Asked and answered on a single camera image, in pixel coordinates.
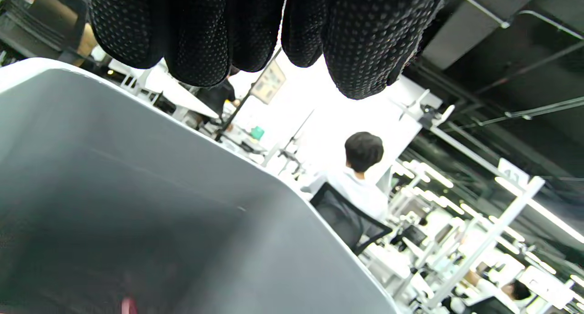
ceiling pipe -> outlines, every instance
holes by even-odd
[[[473,6],[475,6],[477,9],[479,9],[484,14],[486,14],[488,17],[491,17],[492,19],[494,19],[497,23],[499,23],[499,25],[502,29],[507,29],[511,25],[511,23],[509,23],[508,21],[504,21],[503,19],[501,19],[500,17],[495,15],[493,12],[488,10],[486,7],[484,7],[481,4],[479,4],[478,2],[476,2],[475,0],[466,0],[466,1],[469,2],[470,4],[472,4]],[[584,40],[584,36],[580,35],[578,32],[561,25],[560,23],[557,23],[556,21],[553,21],[549,17],[546,17],[546,16],[544,16],[544,15],[542,15],[534,10],[520,10],[519,12],[517,12],[517,14],[515,14],[513,19],[515,19],[515,17],[517,17],[519,15],[532,15],[532,16],[536,17],[537,19],[540,19],[540,20],[544,21],[545,23],[548,23],[549,25],[552,25],[553,27],[556,27],[557,29],[567,33],[568,35],[575,37],[576,39]],[[518,77],[519,75],[522,75],[524,73],[532,71],[532,69],[538,68],[544,64],[552,62],[553,60],[561,58],[562,56],[565,56],[565,55],[569,54],[570,52],[574,52],[575,50],[580,49],[582,47],[582,45],[583,45],[583,43],[577,43],[571,47],[566,48],[565,50],[561,50],[560,52],[557,52],[556,54],[549,56],[548,58],[545,58],[545,59],[543,59],[539,62],[536,62],[530,66],[519,69],[519,71],[513,73],[512,75],[510,75],[508,77],[502,77],[501,79],[495,81],[494,83],[491,83],[490,85],[487,85],[483,88],[480,88],[479,90],[475,91],[474,93],[476,95],[480,95],[493,87],[503,85],[503,84],[507,83],[509,80],[511,80],[515,77]]]
[[[506,121],[509,119],[515,118],[523,118],[524,120],[532,120],[535,116],[540,116],[544,114],[551,114],[553,112],[559,112],[563,110],[569,110],[573,108],[577,108],[578,106],[584,105],[584,96],[578,98],[572,98],[569,100],[564,100],[563,102],[558,102],[554,104],[549,104],[545,106],[540,106],[539,108],[529,109],[529,110],[522,110],[517,112],[505,112],[505,116],[500,118],[489,119],[485,121],[476,120],[475,123],[471,123],[469,125],[464,126],[450,126],[448,129],[444,129],[444,131],[462,131],[462,129],[469,129],[472,127],[483,127],[486,125],[491,125],[492,123],[498,123],[502,121]]]
[[[567,27],[557,23],[556,21],[550,19],[549,17],[546,17],[534,10],[521,10],[519,11],[515,16],[517,17],[518,15],[532,15],[534,17],[537,17],[538,19],[544,21],[545,23],[548,23],[550,25],[553,25],[554,27],[556,27],[557,29],[564,31],[565,33],[567,33],[568,35],[571,35],[575,38],[578,38],[580,40],[584,40],[584,37],[582,35],[580,35],[578,32],[573,31],[572,29],[568,29]]]
[[[519,77],[520,75],[523,75],[525,73],[528,73],[529,71],[532,71],[533,69],[537,69],[538,67],[543,66],[545,64],[548,64],[549,62],[553,62],[553,61],[557,60],[558,58],[562,58],[563,56],[566,56],[566,55],[570,54],[571,52],[575,52],[576,50],[579,50],[582,47],[584,47],[584,42],[578,42],[576,44],[573,44],[570,47],[565,48],[564,50],[557,52],[556,54],[548,56],[547,58],[544,58],[543,60],[540,60],[538,62],[530,64],[524,68],[521,68],[521,69],[515,71],[514,73],[511,73],[511,75],[507,75],[505,77],[502,77],[501,79],[495,81],[494,83],[490,83],[489,85],[487,85],[483,88],[480,88],[479,90],[475,91],[474,94],[480,95],[480,94],[488,91],[491,88],[506,84],[509,81],[511,81],[511,79],[515,79],[515,78]]]
[[[466,0],[466,1],[469,2],[469,4],[471,4],[472,6],[475,6],[476,8],[478,8],[481,12],[483,12],[484,14],[486,14],[486,16],[494,19],[497,23],[499,23],[499,26],[502,29],[507,29],[509,27],[510,24],[509,24],[508,21],[505,21],[502,18],[498,17],[493,12],[491,12],[490,10],[488,10],[486,7],[484,7],[483,5],[481,5],[478,2],[476,2],[476,0]]]

person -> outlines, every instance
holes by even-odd
[[[469,305],[476,304],[489,297],[497,298],[503,305],[505,305],[514,314],[519,314],[519,308],[515,301],[522,301],[532,295],[528,287],[514,279],[507,283],[502,288],[498,288],[493,283],[481,278],[478,274],[470,271],[464,277],[470,284],[472,284],[479,291],[479,296],[472,301],[467,301]],[[453,297],[446,298],[442,301],[442,305],[453,313],[461,314],[465,311],[466,305],[461,298]]]
[[[213,87],[201,88],[195,95],[195,97],[201,100],[203,104],[215,111],[220,119],[223,114],[223,106],[225,105],[226,100],[229,100],[234,106],[239,106],[240,104],[239,100],[235,98],[235,89],[229,82],[229,78],[239,72],[240,70],[238,68],[231,67],[229,74],[224,81]],[[211,121],[209,117],[199,115],[197,123],[207,123],[209,121]]]
[[[371,216],[381,220],[385,218],[387,197],[375,185],[365,179],[365,172],[381,161],[383,142],[375,135],[366,131],[355,133],[344,143],[346,167],[339,171],[319,172],[312,183],[301,188],[313,196],[328,182],[354,206]]]

white shirt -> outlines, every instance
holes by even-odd
[[[478,289],[478,297],[469,299],[466,301],[466,304],[460,298],[453,298],[450,304],[450,307],[455,312],[461,314],[464,312],[467,306],[474,305],[480,301],[485,300],[489,297],[497,298],[503,305],[507,306],[511,312],[514,314],[519,314],[519,307],[515,305],[515,302],[507,294],[505,294],[501,289],[499,289],[496,285],[486,281],[486,279],[480,279],[478,284],[476,285],[476,289]]]
[[[365,214],[377,220],[385,218],[388,209],[385,194],[375,184],[358,179],[350,168],[318,173],[315,180],[301,191],[315,195],[325,182]]]

sign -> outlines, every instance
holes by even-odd
[[[574,291],[561,283],[559,279],[535,266],[528,267],[519,277],[519,281],[559,309],[571,302],[575,295]]]
[[[503,175],[520,187],[526,187],[529,183],[529,175],[504,158],[499,159],[497,168]]]
[[[276,95],[276,92],[284,84],[284,81],[286,81],[286,76],[276,61],[272,60],[254,84],[251,94],[256,96],[264,104],[269,104],[271,99]]]

red object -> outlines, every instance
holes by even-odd
[[[136,302],[131,298],[124,298],[121,301],[121,314],[138,314],[136,310]]]

